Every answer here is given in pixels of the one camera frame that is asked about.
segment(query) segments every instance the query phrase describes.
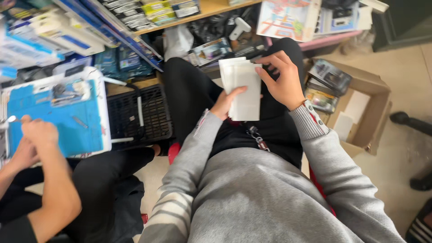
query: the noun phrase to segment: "keychain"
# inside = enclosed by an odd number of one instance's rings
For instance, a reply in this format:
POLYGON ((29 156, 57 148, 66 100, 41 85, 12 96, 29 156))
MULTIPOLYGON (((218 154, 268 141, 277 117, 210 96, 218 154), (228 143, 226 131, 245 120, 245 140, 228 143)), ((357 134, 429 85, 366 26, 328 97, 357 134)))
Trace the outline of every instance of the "keychain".
POLYGON ((257 132, 258 132, 258 128, 256 128, 255 126, 251 126, 251 128, 249 128, 249 130, 246 133, 255 139, 259 149, 270 152, 270 148, 267 146, 266 142, 264 142, 261 135, 257 132))

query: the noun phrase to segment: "cardboard box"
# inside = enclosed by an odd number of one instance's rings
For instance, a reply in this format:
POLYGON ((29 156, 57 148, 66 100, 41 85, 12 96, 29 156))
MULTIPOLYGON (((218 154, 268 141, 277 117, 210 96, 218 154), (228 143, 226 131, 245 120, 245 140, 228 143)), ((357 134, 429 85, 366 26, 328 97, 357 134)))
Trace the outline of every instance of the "cardboard box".
MULTIPOLYGON (((305 71, 313 66, 315 60, 314 58, 305 65, 305 71)), ((354 90, 370 95, 371 98, 359 123, 352 126, 346 142, 340 141, 340 145, 352 158, 363 151, 376 155, 378 143, 390 112, 390 87, 378 75, 337 62, 328 62, 351 75, 353 79, 346 95, 340 98, 336 111, 333 114, 319 112, 320 118, 328 128, 333 128, 339 113, 345 110, 354 90)))

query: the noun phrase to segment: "hand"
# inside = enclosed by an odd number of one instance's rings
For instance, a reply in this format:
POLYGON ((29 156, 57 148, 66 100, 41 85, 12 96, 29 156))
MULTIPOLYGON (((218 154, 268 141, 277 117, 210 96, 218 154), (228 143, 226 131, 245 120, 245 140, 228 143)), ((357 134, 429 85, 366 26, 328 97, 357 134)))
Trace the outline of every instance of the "hand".
POLYGON ((217 98, 216 104, 210 109, 210 111, 219 119, 224 121, 228 118, 228 111, 229 108, 231 108, 231 103, 234 100, 235 96, 243 93, 247 89, 247 86, 237 87, 229 95, 225 93, 225 90, 222 91, 217 98))
POLYGON ((36 147, 43 145, 58 145, 57 127, 42 119, 32 121, 29 115, 21 118, 21 130, 25 138, 30 140, 36 147))
POLYGON ((22 137, 12 159, 8 164, 19 172, 39 162, 36 147, 26 137, 22 137))
POLYGON ((269 70, 273 70, 274 74, 280 72, 279 78, 274 81, 270 75, 261 67, 256 67, 255 71, 267 85, 267 88, 273 98, 283 105, 287 106, 290 111, 295 110, 303 104, 305 97, 303 96, 302 86, 300 85, 299 72, 291 59, 284 51, 279 51, 267 57, 260 58, 256 63, 269 65, 269 70))

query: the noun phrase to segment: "black plastic crate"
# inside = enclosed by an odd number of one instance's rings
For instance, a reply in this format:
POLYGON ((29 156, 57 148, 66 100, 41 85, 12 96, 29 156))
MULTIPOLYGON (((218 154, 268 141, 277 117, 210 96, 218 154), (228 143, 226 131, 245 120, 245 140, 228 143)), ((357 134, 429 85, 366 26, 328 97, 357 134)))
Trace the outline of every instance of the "black plastic crate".
MULTIPOLYGON (((139 141, 113 144, 113 149, 146 146, 172 136, 172 121, 165 92, 161 84, 140 89, 143 107, 144 133, 139 141)), ((135 91, 107 98, 111 138, 140 136, 138 104, 135 91)))

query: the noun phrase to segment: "gray sweater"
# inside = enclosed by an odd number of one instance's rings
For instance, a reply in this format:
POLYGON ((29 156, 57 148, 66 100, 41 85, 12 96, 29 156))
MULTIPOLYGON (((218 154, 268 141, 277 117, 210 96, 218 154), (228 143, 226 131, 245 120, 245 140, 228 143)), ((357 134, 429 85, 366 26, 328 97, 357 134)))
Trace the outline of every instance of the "gray sweater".
POLYGON ((290 115, 326 199, 271 152, 234 148, 207 160, 222 121, 206 111, 162 179, 140 243, 404 242, 377 188, 310 103, 290 115))

